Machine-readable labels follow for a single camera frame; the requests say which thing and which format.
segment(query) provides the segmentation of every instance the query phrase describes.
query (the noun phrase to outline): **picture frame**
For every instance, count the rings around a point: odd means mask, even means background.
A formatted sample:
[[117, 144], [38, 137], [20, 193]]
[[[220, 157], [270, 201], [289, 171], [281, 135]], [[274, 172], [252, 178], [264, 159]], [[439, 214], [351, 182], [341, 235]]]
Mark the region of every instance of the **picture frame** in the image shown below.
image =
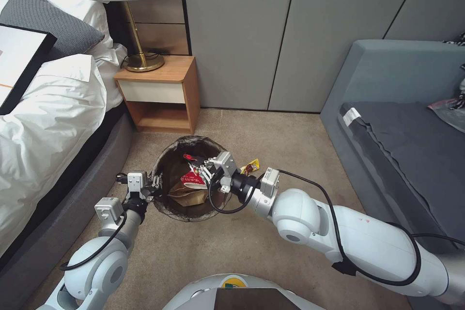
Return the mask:
[[0, 38], [0, 115], [6, 115], [21, 100], [57, 38], [1, 23]]

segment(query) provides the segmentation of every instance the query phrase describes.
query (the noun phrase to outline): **gray upholstered bed frame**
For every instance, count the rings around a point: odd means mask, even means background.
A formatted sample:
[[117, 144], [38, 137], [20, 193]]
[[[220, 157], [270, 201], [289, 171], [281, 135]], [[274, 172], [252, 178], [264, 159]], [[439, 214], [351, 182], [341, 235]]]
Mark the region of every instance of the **gray upholstered bed frame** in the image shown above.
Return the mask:
[[[117, 4], [106, 5], [106, 10], [114, 42], [131, 47], [127, 26]], [[2, 269], [0, 309], [20, 309], [75, 242], [93, 217], [93, 206], [108, 194], [115, 182], [115, 174], [121, 171], [132, 133], [132, 122], [124, 113], [81, 179]]]
[[[414, 231], [396, 202], [383, 191], [376, 168], [365, 161], [338, 121], [344, 102], [421, 102], [425, 105], [457, 94], [465, 73], [465, 47], [441, 42], [360, 40], [354, 42], [321, 112], [321, 120], [367, 214]], [[436, 249], [437, 241], [426, 241]], [[428, 297], [410, 297], [415, 310], [450, 307]]]

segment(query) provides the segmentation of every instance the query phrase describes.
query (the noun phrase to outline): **wooden headboard panel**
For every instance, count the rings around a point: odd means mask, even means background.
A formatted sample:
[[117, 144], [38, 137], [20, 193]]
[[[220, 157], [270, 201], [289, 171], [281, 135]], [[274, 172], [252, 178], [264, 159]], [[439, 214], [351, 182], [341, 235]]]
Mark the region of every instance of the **wooden headboard panel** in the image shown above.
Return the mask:
[[135, 52], [129, 27], [125, 22], [125, 14], [121, 3], [109, 2], [104, 4], [107, 11], [108, 28], [115, 43], [123, 44], [129, 53]]

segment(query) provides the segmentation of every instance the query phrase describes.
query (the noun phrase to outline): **beige carpet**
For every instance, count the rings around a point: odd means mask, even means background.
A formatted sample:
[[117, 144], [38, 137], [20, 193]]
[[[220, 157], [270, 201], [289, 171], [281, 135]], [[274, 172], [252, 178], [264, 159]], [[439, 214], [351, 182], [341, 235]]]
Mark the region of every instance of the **beige carpet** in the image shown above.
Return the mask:
[[[258, 157], [259, 174], [268, 166], [301, 174], [322, 184], [334, 204], [362, 210], [318, 115], [203, 109], [196, 133], [230, 150], [238, 164]], [[149, 171], [160, 152], [179, 136], [134, 134], [123, 170]], [[324, 201], [313, 187], [283, 175], [280, 188], [289, 187]], [[125, 188], [117, 185], [109, 193], [120, 198], [124, 194]], [[236, 205], [233, 198], [228, 208]], [[93, 218], [62, 262], [98, 230], [98, 219]], [[125, 279], [105, 309], [161, 309], [187, 283], [228, 272], [272, 280], [326, 309], [410, 309], [404, 296], [338, 273], [323, 254], [284, 241], [273, 224], [247, 209], [182, 223], [152, 205]], [[61, 271], [53, 270], [25, 308], [43, 304], [61, 277]]]

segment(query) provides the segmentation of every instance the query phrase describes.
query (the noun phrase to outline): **white label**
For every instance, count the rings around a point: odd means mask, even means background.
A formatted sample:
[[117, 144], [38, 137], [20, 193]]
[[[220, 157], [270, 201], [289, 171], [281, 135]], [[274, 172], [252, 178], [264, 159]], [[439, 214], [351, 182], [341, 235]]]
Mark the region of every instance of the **white label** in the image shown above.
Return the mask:
[[356, 118], [360, 117], [360, 114], [358, 113], [357, 109], [355, 108], [350, 108], [344, 117], [342, 118], [345, 122], [345, 125], [349, 127], [349, 125], [352, 123], [353, 120]]

